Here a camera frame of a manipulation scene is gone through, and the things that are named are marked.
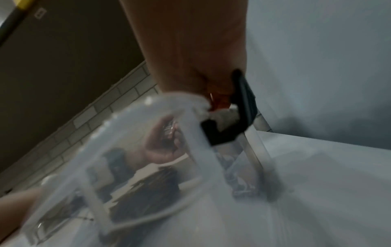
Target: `yellow and black pole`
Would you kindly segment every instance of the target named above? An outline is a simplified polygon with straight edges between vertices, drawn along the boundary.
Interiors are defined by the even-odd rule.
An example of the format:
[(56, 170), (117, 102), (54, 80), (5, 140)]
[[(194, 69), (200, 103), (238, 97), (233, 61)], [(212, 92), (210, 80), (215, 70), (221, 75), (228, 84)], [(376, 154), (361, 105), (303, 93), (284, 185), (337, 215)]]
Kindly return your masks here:
[(18, 24), (24, 19), (27, 11), (31, 8), (35, 0), (1, 0), (6, 2), (13, 2), (13, 9), (3, 12), (2, 19), (4, 20), (0, 25), (0, 45), (7, 39), (7, 37), (15, 30)]

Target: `dark brown wall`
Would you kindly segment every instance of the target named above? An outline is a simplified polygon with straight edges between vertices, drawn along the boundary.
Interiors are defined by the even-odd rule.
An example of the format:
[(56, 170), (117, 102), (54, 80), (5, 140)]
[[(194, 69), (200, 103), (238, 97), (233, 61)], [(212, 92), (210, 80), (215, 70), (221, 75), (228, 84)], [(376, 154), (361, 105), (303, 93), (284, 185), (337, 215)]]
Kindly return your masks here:
[(142, 61), (118, 1), (39, 1), (0, 47), (0, 170)]

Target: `white wall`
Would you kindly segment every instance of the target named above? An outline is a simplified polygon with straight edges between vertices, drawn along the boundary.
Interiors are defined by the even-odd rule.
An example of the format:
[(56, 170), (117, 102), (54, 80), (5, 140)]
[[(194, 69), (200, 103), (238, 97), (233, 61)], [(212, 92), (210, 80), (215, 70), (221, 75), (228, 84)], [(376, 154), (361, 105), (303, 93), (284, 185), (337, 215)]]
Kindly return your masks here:
[(247, 78), (274, 132), (391, 149), (391, 1), (250, 0)]
[(37, 186), (45, 176), (59, 172), (112, 112), (157, 93), (158, 88), (148, 68), (145, 63), (140, 64), (67, 124), (2, 172), (0, 193), (10, 188), (19, 191)]

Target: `forearm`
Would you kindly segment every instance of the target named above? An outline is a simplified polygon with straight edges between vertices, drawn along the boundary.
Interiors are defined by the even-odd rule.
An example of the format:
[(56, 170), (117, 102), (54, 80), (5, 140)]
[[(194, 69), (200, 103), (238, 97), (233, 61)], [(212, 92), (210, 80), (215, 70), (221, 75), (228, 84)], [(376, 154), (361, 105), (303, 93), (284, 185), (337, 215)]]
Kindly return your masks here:
[[(163, 91), (207, 94), (246, 69), (245, 0), (120, 0)], [(218, 88), (230, 94), (229, 85)]]
[(35, 188), (0, 199), (0, 240), (20, 226), (40, 193), (41, 189)]

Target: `black clamp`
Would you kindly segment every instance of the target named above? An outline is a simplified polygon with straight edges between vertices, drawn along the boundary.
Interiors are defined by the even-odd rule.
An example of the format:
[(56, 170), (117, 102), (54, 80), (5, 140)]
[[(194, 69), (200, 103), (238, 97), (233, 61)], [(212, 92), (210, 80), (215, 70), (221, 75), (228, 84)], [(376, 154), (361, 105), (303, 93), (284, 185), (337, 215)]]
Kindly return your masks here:
[(217, 123), (214, 120), (203, 121), (201, 127), (211, 146), (234, 141), (240, 133), (246, 131), (253, 124), (257, 116), (258, 109), (255, 96), (241, 70), (234, 70), (231, 80), (235, 90), (231, 96), (231, 103), (237, 105), (240, 119), (221, 132), (218, 131)]

